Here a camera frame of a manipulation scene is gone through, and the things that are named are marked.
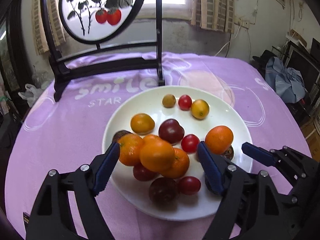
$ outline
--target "plastic bag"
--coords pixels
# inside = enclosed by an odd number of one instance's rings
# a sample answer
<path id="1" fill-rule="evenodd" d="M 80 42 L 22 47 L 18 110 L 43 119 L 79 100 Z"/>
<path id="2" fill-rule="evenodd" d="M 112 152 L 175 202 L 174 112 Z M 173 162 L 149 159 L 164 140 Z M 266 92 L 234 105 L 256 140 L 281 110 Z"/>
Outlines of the plastic bag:
<path id="1" fill-rule="evenodd" d="M 41 88 L 36 88 L 34 85 L 26 84 L 26 91 L 18 92 L 18 95 L 22 99 L 27 100 L 28 105 L 32 107 L 42 93 L 43 90 Z"/>

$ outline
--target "curtain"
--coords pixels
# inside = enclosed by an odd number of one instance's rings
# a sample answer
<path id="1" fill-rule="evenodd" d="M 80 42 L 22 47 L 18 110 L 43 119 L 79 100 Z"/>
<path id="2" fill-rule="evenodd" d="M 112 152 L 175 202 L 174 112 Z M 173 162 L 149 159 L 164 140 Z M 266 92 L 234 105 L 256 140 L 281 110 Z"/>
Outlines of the curtain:
<path id="1" fill-rule="evenodd" d="M 192 25 L 233 33 L 233 19 L 234 0 L 193 0 Z"/>
<path id="2" fill-rule="evenodd" d="M 47 0 L 47 4 L 51 34 L 54 40 L 54 44 L 56 46 L 59 46 L 63 44 L 66 39 L 59 17 L 58 0 Z M 44 34 L 44 27 L 42 24 L 40 0 L 32 0 L 31 21 L 36 53 L 37 55 L 40 55 L 49 50 Z"/>

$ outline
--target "round painting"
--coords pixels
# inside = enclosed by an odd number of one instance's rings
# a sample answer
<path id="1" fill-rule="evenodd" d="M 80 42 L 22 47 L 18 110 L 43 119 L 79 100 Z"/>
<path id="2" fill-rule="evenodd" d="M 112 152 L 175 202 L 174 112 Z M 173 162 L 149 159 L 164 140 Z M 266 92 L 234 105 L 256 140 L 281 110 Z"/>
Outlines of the round painting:
<path id="1" fill-rule="evenodd" d="M 59 0 L 60 18 L 71 36 L 83 43 L 102 41 L 129 15 L 135 0 Z"/>

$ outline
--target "electrical outlet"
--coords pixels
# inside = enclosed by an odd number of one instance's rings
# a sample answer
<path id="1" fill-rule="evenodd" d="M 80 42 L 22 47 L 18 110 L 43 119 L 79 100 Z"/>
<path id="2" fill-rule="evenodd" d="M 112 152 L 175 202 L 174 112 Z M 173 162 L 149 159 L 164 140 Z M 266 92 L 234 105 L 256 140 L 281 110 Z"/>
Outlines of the electrical outlet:
<path id="1" fill-rule="evenodd" d="M 241 17 L 236 16 L 236 15 L 235 15 L 235 18 L 234 18 L 234 23 L 236 25 L 241 25 L 242 27 L 244 27 L 246 29 L 249 29 L 249 26 L 250 26 L 250 21 L 249 20 L 246 20 L 246 19 L 241 18 Z"/>

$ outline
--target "purple tablecloth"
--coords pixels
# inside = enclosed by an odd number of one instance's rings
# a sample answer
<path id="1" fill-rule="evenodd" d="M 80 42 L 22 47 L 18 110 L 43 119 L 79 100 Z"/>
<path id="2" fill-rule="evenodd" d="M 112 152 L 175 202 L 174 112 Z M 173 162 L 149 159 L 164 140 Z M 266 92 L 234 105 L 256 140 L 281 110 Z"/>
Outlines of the purple tablecloth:
<path id="1" fill-rule="evenodd" d="M 89 56 L 69 64 L 73 68 L 137 53 Z M 154 58 L 154 53 L 143 54 Z M 253 143 L 267 150 L 292 147 L 310 151 L 289 110 L 249 64 L 221 57 L 164 53 L 167 85 L 187 85 L 206 90 L 230 104 L 244 119 Z M 5 204 L 9 221 L 25 237 L 22 213 L 30 213 L 39 188 L 51 169 L 76 170 L 101 154 L 102 135 L 112 113 L 132 95 L 156 86 L 155 70 L 102 74 L 70 82 L 61 100 L 53 100 L 53 85 L 31 109 L 14 145 L 6 175 Z M 290 184 L 273 167 L 254 161 L 252 172 L 265 169 L 277 189 L 288 193 Z M 117 240 L 202 239 L 212 217 L 172 222 L 150 217 L 130 205 L 108 184 L 96 198 L 101 213 Z M 78 234 L 86 236 L 70 194 Z M 232 235 L 239 232 L 235 228 Z"/>

